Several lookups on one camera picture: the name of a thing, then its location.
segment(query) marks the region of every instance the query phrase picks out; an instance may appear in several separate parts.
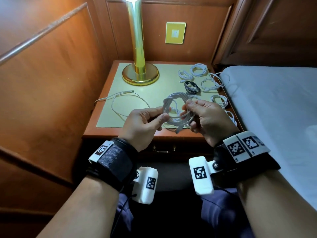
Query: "bed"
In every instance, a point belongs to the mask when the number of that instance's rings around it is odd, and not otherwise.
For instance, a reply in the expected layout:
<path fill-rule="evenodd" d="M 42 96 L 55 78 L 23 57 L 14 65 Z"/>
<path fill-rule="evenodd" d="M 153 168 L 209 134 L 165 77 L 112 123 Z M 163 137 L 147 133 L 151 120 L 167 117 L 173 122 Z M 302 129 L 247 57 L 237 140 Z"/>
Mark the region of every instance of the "bed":
<path fill-rule="evenodd" d="M 223 72 L 240 121 L 317 210 L 317 68 L 231 66 Z"/>

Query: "purple pants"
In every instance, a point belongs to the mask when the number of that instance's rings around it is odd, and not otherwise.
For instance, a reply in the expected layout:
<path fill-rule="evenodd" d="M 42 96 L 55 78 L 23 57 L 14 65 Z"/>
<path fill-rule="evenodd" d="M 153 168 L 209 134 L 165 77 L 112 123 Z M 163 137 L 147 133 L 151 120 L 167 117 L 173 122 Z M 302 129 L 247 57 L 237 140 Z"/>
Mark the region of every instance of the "purple pants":
<path fill-rule="evenodd" d="M 235 188 L 227 191 L 236 194 Z M 201 196 L 203 201 L 201 219 L 212 228 L 215 237 L 254 238 L 248 218 L 238 196 L 233 196 L 222 190 L 215 190 L 213 195 Z M 120 194 L 115 220 L 127 200 L 125 194 Z M 116 236 L 129 237 L 132 230 L 133 215 L 129 202 L 123 208 L 115 228 Z"/>

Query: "gold lamp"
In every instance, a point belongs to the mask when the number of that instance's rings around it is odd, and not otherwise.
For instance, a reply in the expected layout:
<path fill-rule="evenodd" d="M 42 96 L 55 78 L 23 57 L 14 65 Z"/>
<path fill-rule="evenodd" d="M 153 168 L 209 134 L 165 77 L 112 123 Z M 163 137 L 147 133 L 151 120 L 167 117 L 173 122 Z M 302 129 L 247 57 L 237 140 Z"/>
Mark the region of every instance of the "gold lamp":
<path fill-rule="evenodd" d="M 141 0 L 125 1 L 129 13 L 134 63 L 123 69 L 122 78 L 132 85 L 148 85 L 159 78 L 159 71 L 153 64 L 145 63 Z"/>

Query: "forearm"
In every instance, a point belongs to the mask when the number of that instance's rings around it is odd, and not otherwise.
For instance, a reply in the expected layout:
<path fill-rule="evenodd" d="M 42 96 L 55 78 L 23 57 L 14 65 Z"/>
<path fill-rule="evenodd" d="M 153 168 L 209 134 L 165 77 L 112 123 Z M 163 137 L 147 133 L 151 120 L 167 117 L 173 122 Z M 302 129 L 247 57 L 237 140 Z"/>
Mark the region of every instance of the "forearm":
<path fill-rule="evenodd" d="M 317 237 L 317 212 L 278 171 L 267 171 L 238 184 L 257 238 Z"/>
<path fill-rule="evenodd" d="M 86 177 L 38 238 L 109 237 L 119 192 L 101 180 Z"/>

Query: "switch plate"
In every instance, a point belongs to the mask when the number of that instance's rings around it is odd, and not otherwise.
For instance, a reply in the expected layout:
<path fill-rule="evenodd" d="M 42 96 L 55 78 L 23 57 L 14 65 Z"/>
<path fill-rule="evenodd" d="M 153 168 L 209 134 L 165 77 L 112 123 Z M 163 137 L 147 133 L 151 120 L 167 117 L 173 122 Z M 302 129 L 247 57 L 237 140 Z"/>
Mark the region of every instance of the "switch plate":
<path fill-rule="evenodd" d="M 167 22 L 165 43 L 183 44 L 185 35 L 185 22 Z"/>

